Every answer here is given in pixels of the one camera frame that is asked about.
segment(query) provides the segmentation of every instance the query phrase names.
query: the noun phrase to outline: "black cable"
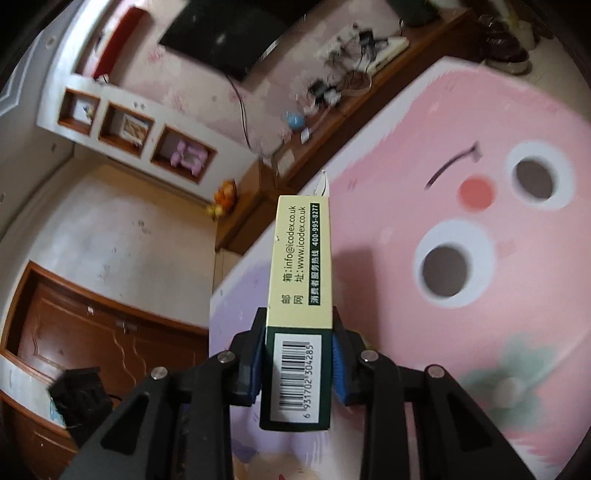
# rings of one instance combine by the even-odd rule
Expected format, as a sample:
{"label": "black cable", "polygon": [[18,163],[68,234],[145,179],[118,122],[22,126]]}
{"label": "black cable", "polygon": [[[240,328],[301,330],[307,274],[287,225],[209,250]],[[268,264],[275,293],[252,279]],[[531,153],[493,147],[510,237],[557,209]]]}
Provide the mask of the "black cable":
{"label": "black cable", "polygon": [[240,112],[242,113],[242,130],[244,132],[244,139],[246,140],[246,144],[248,145],[248,148],[250,149],[250,151],[254,151],[251,147],[251,141],[248,138],[248,117],[246,116],[246,108],[244,107],[244,100],[242,100],[242,95],[240,95],[240,92],[238,91],[238,88],[236,88],[236,85],[234,85],[234,82],[232,81],[232,79],[228,75],[226,75],[226,78],[228,79],[228,82],[230,82],[230,85],[232,85],[232,88],[236,92],[236,96],[238,97],[238,101],[240,101]]}
{"label": "black cable", "polygon": [[265,157],[265,158],[272,157],[273,154],[283,146],[285,141],[281,140],[281,144],[279,145],[279,147],[277,147],[275,150],[273,150],[273,152],[270,155],[265,155],[263,152],[259,152],[258,150],[255,150],[254,148],[252,148],[251,141],[248,138],[248,117],[246,115],[246,107],[244,106],[244,100],[242,99],[242,95],[240,95],[240,92],[238,91],[238,88],[236,88],[236,85],[234,85],[234,82],[232,81],[232,79],[227,74],[224,74],[224,75],[228,79],[228,82],[230,82],[230,85],[232,85],[234,92],[236,92],[236,95],[238,97],[238,101],[240,101],[240,112],[242,114],[242,131],[244,132],[244,139],[246,140],[248,150],[250,150],[253,153],[256,153],[257,155],[260,155],[261,157]]}

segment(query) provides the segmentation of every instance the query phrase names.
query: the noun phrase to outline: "black television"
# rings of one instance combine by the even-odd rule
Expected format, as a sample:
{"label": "black television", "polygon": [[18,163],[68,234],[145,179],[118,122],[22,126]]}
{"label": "black television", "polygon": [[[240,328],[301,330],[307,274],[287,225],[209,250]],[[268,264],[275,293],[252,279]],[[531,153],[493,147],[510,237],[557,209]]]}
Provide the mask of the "black television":
{"label": "black television", "polygon": [[191,0],[160,44],[242,81],[322,0]]}

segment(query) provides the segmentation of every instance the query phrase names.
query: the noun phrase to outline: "metal screw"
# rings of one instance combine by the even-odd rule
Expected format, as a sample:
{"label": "metal screw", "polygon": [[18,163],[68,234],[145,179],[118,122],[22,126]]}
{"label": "metal screw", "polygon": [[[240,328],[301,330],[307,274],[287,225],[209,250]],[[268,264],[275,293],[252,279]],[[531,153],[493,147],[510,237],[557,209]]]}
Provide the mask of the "metal screw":
{"label": "metal screw", "polygon": [[166,377],[166,375],[168,375],[168,370],[166,370],[166,367],[156,367],[150,374],[154,380],[162,380],[164,377]]}
{"label": "metal screw", "polygon": [[228,364],[235,358],[236,355],[234,355],[230,350],[225,350],[223,352],[218,353],[217,355],[217,359],[221,364]]}
{"label": "metal screw", "polygon": [[431,365],[429,368],[427,368],[427,373],[433,378],[445,377],[445,370],[440,365]]}
{"label": "metal screw", "polygon": [[361,352],[361,360],[364,362],[375,362],[379,358],[379,353],[373,350],[364,350]]}

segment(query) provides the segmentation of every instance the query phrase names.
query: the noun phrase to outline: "eyebrow drawing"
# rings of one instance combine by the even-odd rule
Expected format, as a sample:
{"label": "eyebrow drawing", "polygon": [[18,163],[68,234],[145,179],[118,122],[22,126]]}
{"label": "eyebrow drawing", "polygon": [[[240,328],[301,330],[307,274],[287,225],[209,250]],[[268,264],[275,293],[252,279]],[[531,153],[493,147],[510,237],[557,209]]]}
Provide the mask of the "eyebrow drawing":
{"label": "eyebrow drawing", "polygon": [[480,153],[480,148],[477,141],[474,142],[474,145],[472,145],[472,147],[469,150],[458,153],[458,155],[453,157],[451,160],[447,161],[444,166],[437,170],[435,175],[431,177],[431,180],[429,180],[425,185],[425,190],[428,190],[431,187],[431,185],[435,183],[435,180],[437,180],[441,176],[441,174],[445,172],[449,167],[451,167],[455,162],[469,155],[472,155],[475,162],[482,158],[482,154]]}

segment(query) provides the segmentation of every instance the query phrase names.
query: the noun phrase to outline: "pink table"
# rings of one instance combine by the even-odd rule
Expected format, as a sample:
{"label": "pink table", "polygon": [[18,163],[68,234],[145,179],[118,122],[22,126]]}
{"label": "pink table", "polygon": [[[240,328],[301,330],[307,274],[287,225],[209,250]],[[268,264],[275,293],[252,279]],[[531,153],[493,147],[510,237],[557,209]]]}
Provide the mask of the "pink table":
{"label": "pink table", "polygon": [[[439,61],[327,165],[334,298],[398,364],[444,365],[538,479],[591,424],[591,128],[533,87]],[[311,193],[313,185],[303,193]],[[211,302],[210,347],[265,306],[272,230]],[[232,412],[237,478],[359,477],[362,420],[258,428]]]}

